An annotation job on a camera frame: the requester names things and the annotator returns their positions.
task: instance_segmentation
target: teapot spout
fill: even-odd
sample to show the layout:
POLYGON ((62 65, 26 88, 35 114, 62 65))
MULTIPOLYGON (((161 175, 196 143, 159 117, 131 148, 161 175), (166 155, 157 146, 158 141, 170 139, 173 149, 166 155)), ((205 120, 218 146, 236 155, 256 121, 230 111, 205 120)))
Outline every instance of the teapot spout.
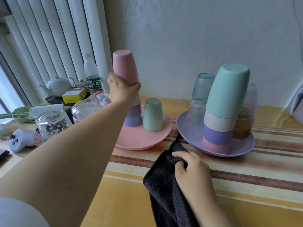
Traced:
POLYGON ((53 93, 53 91, 49 88, 47 88, 44 84, 40 84, 39 85, 40 88, 43 89, 43 91, 48 95, 48 96, 54 96, 55 94, 53 93))

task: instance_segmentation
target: bottle label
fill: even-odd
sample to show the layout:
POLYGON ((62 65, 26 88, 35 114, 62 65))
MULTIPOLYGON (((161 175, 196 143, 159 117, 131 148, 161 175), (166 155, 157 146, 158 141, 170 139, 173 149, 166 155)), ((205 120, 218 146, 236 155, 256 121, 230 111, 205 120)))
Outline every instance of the bottle label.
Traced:
POLYGON ((94 79, 90 79, 90 78, 86 78, 86 79, 89 84, 89 89, 102 89, 100 77, 94 79))

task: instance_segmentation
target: forearm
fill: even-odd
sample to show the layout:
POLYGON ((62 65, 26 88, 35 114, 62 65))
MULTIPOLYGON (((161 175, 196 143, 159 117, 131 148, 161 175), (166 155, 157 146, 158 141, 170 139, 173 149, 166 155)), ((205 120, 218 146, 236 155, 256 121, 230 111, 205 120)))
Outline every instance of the forearm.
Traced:
POLYGON ((130 108, 113 102, 35 149, 2 177, 0 196, 30 204, 51 226, 79 226, 130 108))
POLYGON ((197 201, 199 201, 199 199, 192 202, 191 208, 201 227, 233 227, 217 200, 197 201))

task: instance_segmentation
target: white controller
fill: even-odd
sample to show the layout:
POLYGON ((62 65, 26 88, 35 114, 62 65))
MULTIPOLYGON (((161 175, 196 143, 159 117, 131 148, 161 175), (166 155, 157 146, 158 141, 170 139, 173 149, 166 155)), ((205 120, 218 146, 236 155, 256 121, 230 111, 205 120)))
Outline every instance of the white controller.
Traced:
POLYGON ((14 133, 10 135, 9 139, 9 148, 12 152, 19 152, 26 146, 40 146, 43 141, 40 134, 24 129, 15 130, 14 133))

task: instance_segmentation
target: yellow tablecloth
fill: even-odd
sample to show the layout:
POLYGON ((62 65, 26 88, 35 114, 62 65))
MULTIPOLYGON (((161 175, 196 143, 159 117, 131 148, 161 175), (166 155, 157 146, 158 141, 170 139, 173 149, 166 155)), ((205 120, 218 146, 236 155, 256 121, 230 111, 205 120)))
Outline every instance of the yellow tablecloth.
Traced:
MULTIPOLYGON (((82 227, 155 226, 142 179, 176 138, 177 116, 189 107, 188 100, 161 101, 172 120, 169 136, 147 150, 114 149, 82 227)), ((30 123, 10 126, 36 129, 30 123)), ((260 107, 252 133, 255 147, 236 158, 210 156, 193 149, 183 139, 181 143, 209 165, 219 202, 235 226, 302 226, 303 126, 279 108, 260 107)), ((2 138, 0 149, 8 149, 7 137, 2 138)), ((2 164, 0 176, 29 151, 14 154, 2 164)))

